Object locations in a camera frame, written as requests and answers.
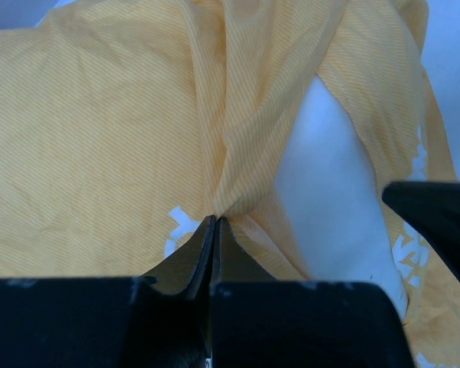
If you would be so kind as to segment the yellow printed pillowcase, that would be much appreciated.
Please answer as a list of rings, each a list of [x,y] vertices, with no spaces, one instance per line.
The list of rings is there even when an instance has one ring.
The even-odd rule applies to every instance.
[[[319,77],[373,167],[418,367],[460,367],[460,283],[381,202],[450,181],[425,1],[76,1],[0,31],[0,276],[139,274],[207,215],[313,279],[275,187]]]

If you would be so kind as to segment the white pillow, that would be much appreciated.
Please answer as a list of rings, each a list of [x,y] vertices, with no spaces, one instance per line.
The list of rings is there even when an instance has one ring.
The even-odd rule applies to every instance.
[[[311,277],[378,284],[404,318],[409,299],[373,167],[350,117],[319,77],[302,100],[274,183]]]

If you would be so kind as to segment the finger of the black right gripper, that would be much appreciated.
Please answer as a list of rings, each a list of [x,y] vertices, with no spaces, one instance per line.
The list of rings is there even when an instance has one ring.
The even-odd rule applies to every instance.
[[[460,282],[460,182],[391,182],[382,200],[424,237]]]

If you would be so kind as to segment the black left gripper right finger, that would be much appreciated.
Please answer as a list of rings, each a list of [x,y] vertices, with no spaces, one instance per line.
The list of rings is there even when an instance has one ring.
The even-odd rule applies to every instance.
[[[411,367],[402,323],[377,285],[279,281],[215,225],[214,367]]]

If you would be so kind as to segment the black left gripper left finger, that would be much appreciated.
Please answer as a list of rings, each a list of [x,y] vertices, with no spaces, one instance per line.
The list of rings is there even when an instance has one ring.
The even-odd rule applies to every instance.
[[[0,278],[0,367],[204,367],[215,227],[140,276]]]

